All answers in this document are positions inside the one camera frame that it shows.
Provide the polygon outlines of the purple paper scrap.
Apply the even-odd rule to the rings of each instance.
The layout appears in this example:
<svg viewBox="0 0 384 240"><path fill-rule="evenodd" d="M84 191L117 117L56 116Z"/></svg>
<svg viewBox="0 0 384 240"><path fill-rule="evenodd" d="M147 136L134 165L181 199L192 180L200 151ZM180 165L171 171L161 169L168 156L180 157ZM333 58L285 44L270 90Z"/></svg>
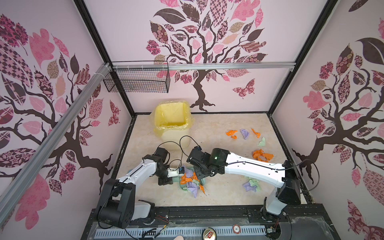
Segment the purple paper scrap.
<svg viewBox="0 0 384 240"><path fill-rule="evenodd" d="M249 192L249 191L257 192L258 190L258 186L255 184L251 184L251 182L247 182L243 184L243 188L245 189L246 192Z"/></svg>
<svg viewBox="0 0 384 240"><path fill-rule="evenodd" d="M249 135L250 135L249 131L247 131L246 129L240 129L240 132L241 132L243 138L244 138L245 140L247 140L248 137L249 137Z"/></svg>
<svg viewBox="0 0 384 240"><path fill-rule="evenodd" d="M197 197L199 189L200 189L199 185L195 184L194 182L187 182L187 190L192 193L194 198Z"/></svg>

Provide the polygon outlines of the small orange scrap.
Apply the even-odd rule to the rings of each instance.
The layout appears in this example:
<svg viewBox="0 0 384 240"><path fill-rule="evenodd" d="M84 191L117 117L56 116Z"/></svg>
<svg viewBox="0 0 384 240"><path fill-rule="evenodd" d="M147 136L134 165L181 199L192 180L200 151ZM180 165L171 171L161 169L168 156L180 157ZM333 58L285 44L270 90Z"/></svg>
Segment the small orange scrap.
<svg viewBox="0 0 384 240"><path fill-rule="evenodd" d="M252 129L253 133L257 136L257 138L260 138L261 136L261 133L259 132L256 132L254 129Z"/></svg>

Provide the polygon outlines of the red white round sticker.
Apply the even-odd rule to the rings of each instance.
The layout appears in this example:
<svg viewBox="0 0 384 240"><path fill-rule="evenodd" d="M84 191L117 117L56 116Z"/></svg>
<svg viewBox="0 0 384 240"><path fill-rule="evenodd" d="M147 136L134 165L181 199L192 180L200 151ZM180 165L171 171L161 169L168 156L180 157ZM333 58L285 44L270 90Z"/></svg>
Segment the red white round sticker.
<svg viewBox="0 0 384 240"><path fill-rule="evenodd" d="M234 234L240 234L241 233L241 227L239 225L233 225L232 230Z"/></svg>

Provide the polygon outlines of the aluminium rail back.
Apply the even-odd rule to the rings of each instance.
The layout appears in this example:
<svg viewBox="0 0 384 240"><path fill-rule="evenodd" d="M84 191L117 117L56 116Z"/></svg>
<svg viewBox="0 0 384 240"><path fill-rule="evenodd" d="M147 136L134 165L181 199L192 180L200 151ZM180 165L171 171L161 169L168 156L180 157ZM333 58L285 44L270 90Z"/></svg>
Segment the aluminium rail back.
<svg viewBox="0 0 384 240"><path fill-rule="evenodd" d="M294 62L260 62L260 63L220 63L220 64L174 64L159 65L114 65L114 70L230 70L230 69L294 69Z"/></svg>

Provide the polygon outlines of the green paper scrap front right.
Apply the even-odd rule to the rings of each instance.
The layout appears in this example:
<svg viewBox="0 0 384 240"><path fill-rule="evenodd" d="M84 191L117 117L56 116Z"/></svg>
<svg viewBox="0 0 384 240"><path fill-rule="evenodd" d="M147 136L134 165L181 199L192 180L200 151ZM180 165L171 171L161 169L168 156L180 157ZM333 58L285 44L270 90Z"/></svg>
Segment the green paper scrap front right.
<svg viewBox="0 0 384 240"><path fill-rule="evenodd" d="M250 179L248 181L248 184L249 184L248 191L258 192L261 190L260 183L256 179Z"/></svg>

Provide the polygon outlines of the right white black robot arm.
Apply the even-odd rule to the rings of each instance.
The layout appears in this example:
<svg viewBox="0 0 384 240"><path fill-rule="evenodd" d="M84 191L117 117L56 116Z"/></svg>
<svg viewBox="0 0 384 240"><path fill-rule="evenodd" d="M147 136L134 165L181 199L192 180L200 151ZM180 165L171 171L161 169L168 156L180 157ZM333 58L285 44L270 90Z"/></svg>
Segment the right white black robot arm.
<svg viewBox="0 0 384 240"><path fill-rule="evenodd" d="M264 215L279 216L286 206L301 204L297 167L289 161L283 164L270 164L241 157L220 148L213 149L209 154L197 146L191 150L187 162L194 166L199 180L217 174L234 174L272 185L274 190L264 202Z"/></svg>

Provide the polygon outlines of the aluminium rail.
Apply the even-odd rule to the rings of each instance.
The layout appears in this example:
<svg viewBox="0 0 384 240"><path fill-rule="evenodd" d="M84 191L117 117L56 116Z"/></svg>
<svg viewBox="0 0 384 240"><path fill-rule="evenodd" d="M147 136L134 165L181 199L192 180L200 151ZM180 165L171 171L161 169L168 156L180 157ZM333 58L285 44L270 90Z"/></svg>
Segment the aluminium rail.
<svg viewBox="0 0 384 240"><path fill-rule="evenodd" d="M260 63L220 63L220 64L174 64L159 65L114 65L114 70L230 70L230 69L294 69L294 62L260 62Z"/></svg>
<svg viewBox="0 0 384 240"><path fill-rule="evenodd" d="M55 150L68 128L79 115L94 90L101 83L104 77L110 72L111 64L104 63L93 74L90 83L84 88L82 93L75 99L64 116L60 119L53 131L47 136L43 143L37 148L35 154L21 169L20 173L11 182L1 196L1 224L3 224L11 214L14 207L24 195L25 191L32 184L37 174L42 169L51 153Z"/></svg>

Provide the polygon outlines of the aluminium rail left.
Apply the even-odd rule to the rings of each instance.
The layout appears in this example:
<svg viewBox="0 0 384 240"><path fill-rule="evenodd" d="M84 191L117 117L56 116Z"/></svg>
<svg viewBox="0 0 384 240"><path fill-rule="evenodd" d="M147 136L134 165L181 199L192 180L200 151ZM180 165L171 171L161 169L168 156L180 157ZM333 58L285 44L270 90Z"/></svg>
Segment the aluminium rail left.
<svg viewBox="0 0 384 240"><path fill-rule="evenodd" d="M84 88L82 93L75 99L64 116L60 119L53 131L47 136L43 143L37 148L35 154L21 169L20 173L11 182L1 196L1 224L3 224L11 214L14 207L24 195L25 191L32 184L37 174L42 169L51 153L55 150L68 128L79 115L94 90L101 83L104 77L110 72L111 64L104 63L93 74L90 83Z"/></svg>

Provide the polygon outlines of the orange paper scrap back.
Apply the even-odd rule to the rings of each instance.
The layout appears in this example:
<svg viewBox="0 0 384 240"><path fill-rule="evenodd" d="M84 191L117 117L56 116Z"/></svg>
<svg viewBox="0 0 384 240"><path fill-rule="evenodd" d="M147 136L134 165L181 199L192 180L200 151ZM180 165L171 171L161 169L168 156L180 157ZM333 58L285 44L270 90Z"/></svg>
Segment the orange paper scrap back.
<svg viewBox="0 0 384 240"><path fill-rule="evenodd" d="M236 140L237 139L237 136L236 136L237 132L238 131L236 131L236 130L230 130L230 131L226 132L226 135L231 137L232 139Z"/></svg>

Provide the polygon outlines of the light green scrap right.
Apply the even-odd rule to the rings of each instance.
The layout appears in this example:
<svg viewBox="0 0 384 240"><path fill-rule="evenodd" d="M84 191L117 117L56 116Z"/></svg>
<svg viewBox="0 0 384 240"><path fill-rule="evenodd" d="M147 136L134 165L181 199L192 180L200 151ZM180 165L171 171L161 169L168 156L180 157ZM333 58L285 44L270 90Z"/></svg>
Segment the light green scrap right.
<svg viewBox="0 0 384 240"><path fill-rule="evenodd" d="M258 146L259 147L264 147L266 145L266 138L262 137L262 140L259 142Z"/></svg>

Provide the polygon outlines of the purple orange scrap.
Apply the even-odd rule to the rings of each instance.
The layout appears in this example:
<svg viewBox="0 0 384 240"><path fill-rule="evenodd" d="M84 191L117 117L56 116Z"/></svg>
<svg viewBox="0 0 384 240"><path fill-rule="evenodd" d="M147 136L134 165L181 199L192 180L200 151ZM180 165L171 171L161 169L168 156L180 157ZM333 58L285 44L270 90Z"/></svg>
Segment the purple orange scrap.
<svg viewBox="0 0 384 240"><path fill-rule="evenodd" d="M192 179L193 175L194 175L193 169L185 167L185 174L184 174L185 178Z"/></svg>

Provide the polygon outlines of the metal can top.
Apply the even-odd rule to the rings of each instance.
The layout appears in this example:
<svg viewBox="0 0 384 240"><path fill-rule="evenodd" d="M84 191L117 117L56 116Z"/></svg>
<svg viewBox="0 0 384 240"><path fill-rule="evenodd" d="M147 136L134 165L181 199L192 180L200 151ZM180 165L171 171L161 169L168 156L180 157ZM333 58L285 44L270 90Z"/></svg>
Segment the metal can top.
<svg viewBox="0 0 384 240"><path fill-rule="evenodd" d="M216 240L217 239L216 231L212 228L206 228L202 233L202 238L203 240Z"/></svg>

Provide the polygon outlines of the purple paper scrap back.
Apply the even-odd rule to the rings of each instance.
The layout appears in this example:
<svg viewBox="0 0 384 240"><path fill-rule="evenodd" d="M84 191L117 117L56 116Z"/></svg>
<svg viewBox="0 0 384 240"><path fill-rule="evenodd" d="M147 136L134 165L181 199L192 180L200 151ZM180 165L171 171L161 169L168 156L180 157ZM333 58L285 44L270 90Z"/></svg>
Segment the purple paper scrap back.
<svg viewBox="0 0 384 240"><path fill-rule="evenodd" d="M244 138L245 140L247 140L248 137L249 137L249 135L250 135L249 131L247 131L246 129L240 129L240 132L241 132L243 138Z"/></svg>

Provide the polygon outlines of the orange paper scrap pile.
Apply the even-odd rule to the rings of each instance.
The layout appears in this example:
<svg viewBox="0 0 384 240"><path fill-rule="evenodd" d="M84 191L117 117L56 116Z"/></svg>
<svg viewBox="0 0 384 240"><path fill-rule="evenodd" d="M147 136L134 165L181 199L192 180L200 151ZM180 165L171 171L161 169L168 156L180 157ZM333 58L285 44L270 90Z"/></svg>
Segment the orange paper scrap pile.
<svg viewBox="0 0 384 240"><path fill-rule="evenodd" d="M274 155L265 153L262 149L252 152L252 157L260 162L268 163L274 158Z"/></svg>

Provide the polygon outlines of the green plastic dustpan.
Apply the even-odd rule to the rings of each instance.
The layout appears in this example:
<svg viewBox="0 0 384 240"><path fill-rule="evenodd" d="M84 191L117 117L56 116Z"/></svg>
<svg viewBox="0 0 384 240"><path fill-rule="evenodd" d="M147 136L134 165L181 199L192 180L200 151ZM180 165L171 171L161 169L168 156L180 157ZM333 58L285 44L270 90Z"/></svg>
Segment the green plastic dustpan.
<svg viewBox="0 0 384 240"><path fill-rule="evenodd" d="M190 189L205 191L203 180L199 180L195 172L189 175L184 174L179 178L180 188L183 191L189 191Z"/></svg>

